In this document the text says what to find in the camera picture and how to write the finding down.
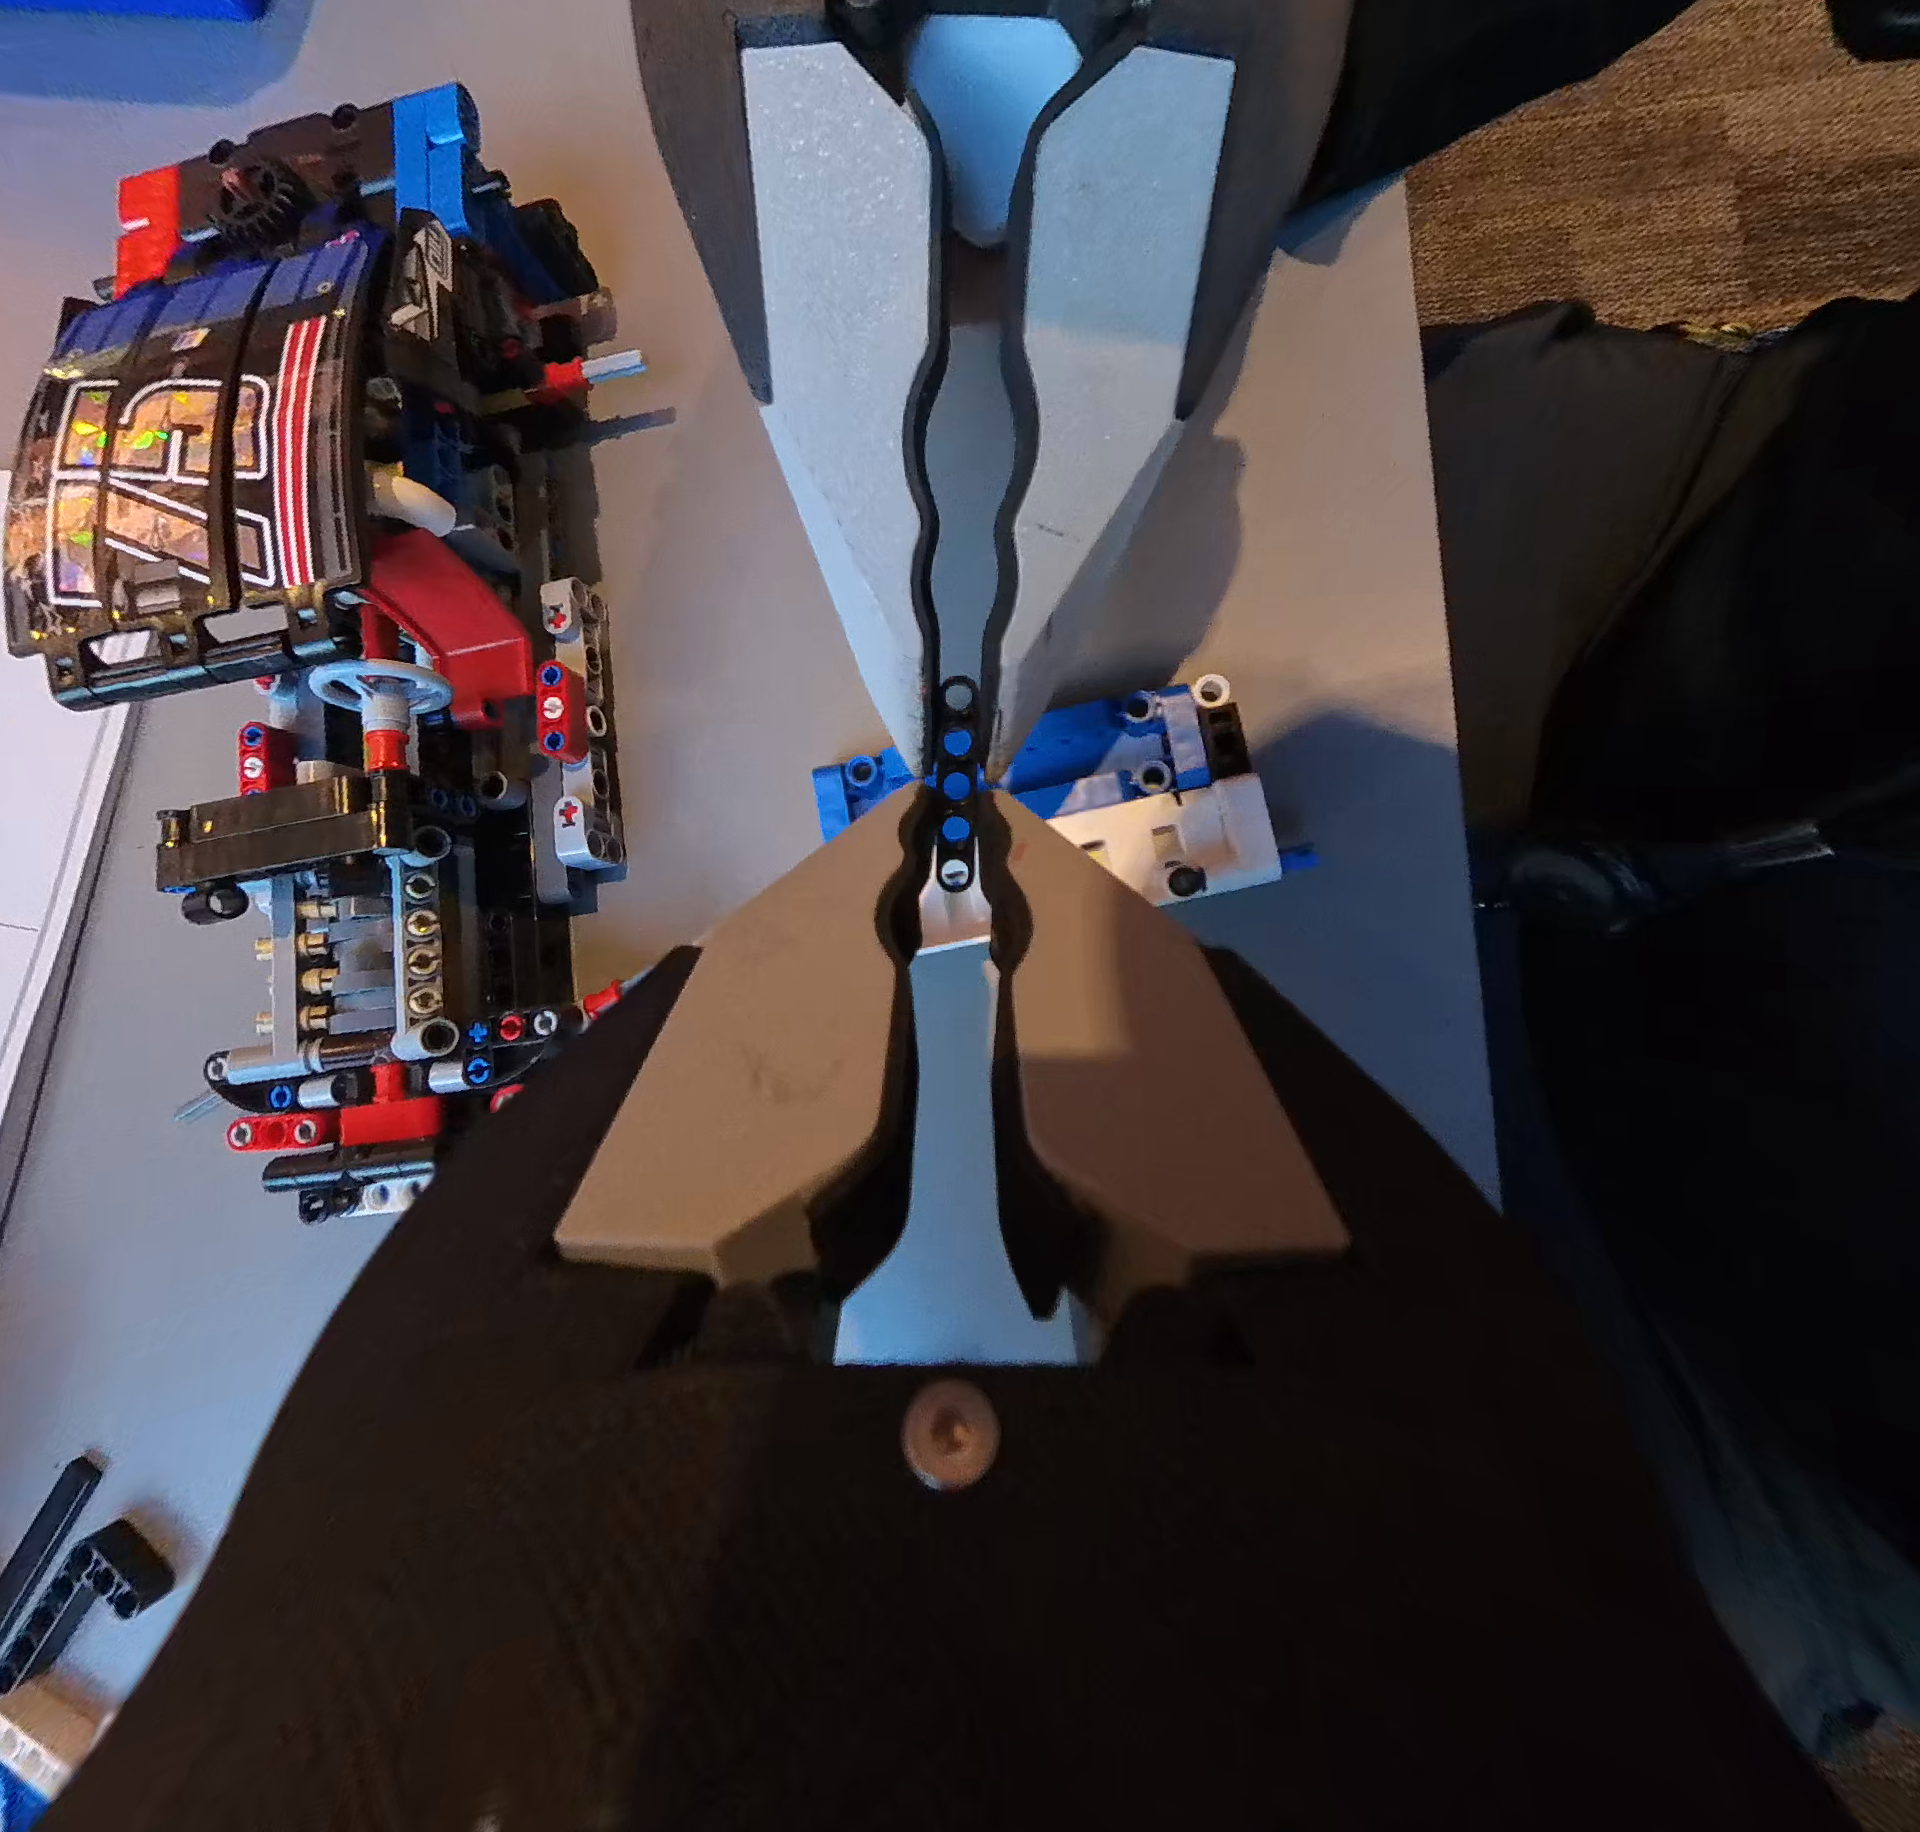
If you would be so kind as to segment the grey desk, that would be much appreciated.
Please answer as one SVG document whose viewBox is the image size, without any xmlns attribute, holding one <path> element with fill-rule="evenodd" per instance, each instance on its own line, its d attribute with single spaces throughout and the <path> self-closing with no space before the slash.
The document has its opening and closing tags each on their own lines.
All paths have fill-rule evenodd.
<svg viewBox="0 0 1920 1832">
<path fill-rule="evenodd" d="M 818 840 L 808 771 L 885 739 L 639 91 L 628 0 L 275 0 L 257 25 L 4 16 L 4 428 L 60 302 L 110 270 L 122 177 L 260 122 L 462 81 L 517 195 L 554 195 L 650 361 L 602 401 L 667 413 L 593 454 L 633 867 L 583 979 L 644 968 Z M 1183 921 L 1254 964 L 1500 1197 L 1454 752 L 1406 187 L 1283 237 L 1067 693 L 1236 689 L 1266 798 L 1318 868 Z M 135 717 L 4 1233 L 4 1548 L 83 1449 L 96 1522 L 179 1572 L 62 1664 L 110 1711 L 216 1545 L 315 1335 L 390 1224 L 303 1227 L 206 1116 L 253 1032 L 251 927 L 155 885 L 157 810 L 232 787 L 243 693 Z"/>
</svg>

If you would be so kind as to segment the black perforated toy beam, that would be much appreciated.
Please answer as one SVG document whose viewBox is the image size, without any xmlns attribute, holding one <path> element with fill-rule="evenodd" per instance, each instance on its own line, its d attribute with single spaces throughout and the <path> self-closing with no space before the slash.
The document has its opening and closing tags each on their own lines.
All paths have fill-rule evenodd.
<svg viewBox="0 0 1920 1832">
<path fill-rule="evenodd" d="M 933 798 L 930 875 L 945 894 L 964 894 L 977 878 L 977 809 L 987 785 L 987 724 L 982 689 L 966 676 L 938 682 L 930 704 Z"/>
</svg>

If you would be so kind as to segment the blue and white brick assembly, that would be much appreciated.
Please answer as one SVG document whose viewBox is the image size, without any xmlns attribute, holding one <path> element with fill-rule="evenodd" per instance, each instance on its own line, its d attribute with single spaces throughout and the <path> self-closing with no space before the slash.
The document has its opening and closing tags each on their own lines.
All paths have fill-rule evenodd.
<svg viewBox="0 0 1920 1832">
<path fill-rule="evenodd" d="M 1218 674 L 1044 713 L 997 788 L 1157 907 L 1315 867 L 1277 845 L 1232 683 Z"/>
</svg>

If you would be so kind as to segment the partly built toy brick car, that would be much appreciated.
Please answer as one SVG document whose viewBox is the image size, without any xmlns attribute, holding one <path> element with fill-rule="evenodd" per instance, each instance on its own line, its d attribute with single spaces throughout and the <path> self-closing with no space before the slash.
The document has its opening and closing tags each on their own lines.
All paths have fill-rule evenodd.
<svg viewBox="0 0 1920 1832">
<path fill-rule="evenodd" d="M 264 929 L 206 1095 L 307 1227 L 396 1217 L 614 1001 L 572 957 L 628 848 L 567 543 L 590 393 L 644 361 L 460 83 L 218 140 L 118 213 L 21 423 L 8 646 L 68 709 L 251 689 L 233 792 L 157 814 L 183 918 Z"/>
</svg>

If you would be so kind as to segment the instruction booklet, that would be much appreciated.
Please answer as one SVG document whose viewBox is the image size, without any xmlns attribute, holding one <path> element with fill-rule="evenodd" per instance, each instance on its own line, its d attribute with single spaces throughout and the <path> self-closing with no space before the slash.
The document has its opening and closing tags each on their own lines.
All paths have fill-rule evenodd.
<svg viewBox="0 0 1920 1832">
<path fill-rule="evenodd" d="M 138 733 L 73 711 L 41 660 L 2 658 L 2 1220 L 28 1167 L 60 1019 Z"/>
</svg>

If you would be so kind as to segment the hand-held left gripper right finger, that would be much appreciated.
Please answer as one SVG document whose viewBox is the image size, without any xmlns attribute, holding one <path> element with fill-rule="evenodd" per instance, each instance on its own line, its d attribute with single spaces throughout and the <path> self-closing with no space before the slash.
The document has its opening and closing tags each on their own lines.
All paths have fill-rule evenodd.
<svg viewBox="0 0 1920 1832">
<path fill-rule="evenodd" d="M 1117 1324 L 1144 1293 L 1344 1257 L 1206 949 L 1023 807 L 982 822 L 997 1212 L 1026 1309 Z"/>
</svg>

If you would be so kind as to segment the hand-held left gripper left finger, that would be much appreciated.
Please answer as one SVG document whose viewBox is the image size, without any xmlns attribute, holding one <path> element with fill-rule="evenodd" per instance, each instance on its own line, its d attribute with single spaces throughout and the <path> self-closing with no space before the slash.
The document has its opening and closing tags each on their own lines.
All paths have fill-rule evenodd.
<svg viewBox="0 0 1920 1832">
<path fill-rule="evenodd" d="M 923 794 L 723 919 L 563 1213 L 583 1264 L 855 1293 L 900 1243 L 915 1138 Z"/>
</svg>

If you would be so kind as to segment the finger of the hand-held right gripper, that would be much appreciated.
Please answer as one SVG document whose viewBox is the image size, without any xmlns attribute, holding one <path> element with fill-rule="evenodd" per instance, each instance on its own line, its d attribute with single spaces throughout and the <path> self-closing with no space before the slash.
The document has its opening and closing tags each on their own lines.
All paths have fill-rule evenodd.
<svg viewBox="0 0 1920 1832">
<path fill-rule="evenodd" d="M 990 758 L 1071 671 L 1184 434 L 1177 413 L 1234 65 L 1112 47 L 1032 124 L 1010 209 L 1002 378 L 1015 463 L 997 520 Z"/>
<path fill-rule="evenodd" d="M 938 130 L 821 20 L 743 17 L 738 43 L 762 425 L 877 717 L 923 765 L 938 537 L 926 427 L 947 358 Z"/>
</svg>

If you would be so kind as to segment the person's dark jacket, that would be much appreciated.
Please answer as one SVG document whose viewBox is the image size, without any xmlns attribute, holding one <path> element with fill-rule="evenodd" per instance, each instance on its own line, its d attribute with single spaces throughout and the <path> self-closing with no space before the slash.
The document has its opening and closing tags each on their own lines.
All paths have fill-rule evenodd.
<svg viewBox="0 0 1920 1832">
<path fill-rule="evenodd" d="M 1469 858 L 1836 859 L 1619 934 L 1481 913 L 1504 1191 L 1624 1366 L 1692 1376 L 1915 1566 L 1915 297 L 1699 342 L 1425 337 Z"/>
</svg>

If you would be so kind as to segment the pile of toy bricks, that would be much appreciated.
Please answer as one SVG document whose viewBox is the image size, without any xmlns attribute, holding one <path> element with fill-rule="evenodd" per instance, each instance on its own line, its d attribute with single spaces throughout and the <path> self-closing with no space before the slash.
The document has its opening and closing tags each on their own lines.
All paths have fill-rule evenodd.
<svg viewBox="0 0 1920 1832">
<path fill-rule="evenodd" d="M 173 1564 L 130 1518 L 89 1519 L 103 1481 L 103 1457 L 68 1460 L 2 1568 L 6 1830 L 44 1817 L 118 1713 L 68 1664 L 83 1628 L 130 1622 L 178 1587 Z"/>
</svg>

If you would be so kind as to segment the black knob with metal rod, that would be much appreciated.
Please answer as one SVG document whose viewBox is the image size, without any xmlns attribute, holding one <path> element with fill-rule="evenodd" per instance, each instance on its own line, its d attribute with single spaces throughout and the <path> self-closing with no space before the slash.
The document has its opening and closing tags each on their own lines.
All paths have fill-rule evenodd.
<svg viewBox="0 0 1920 1832">
<path fill-rule="evenodd" d="M 1814 825 L 1706 842 L 1515 833 L 1474 848 L 1472 900 L 1562 933 L 1619 934 L 1727 885 L 1832 859 Z"/>
</svg>

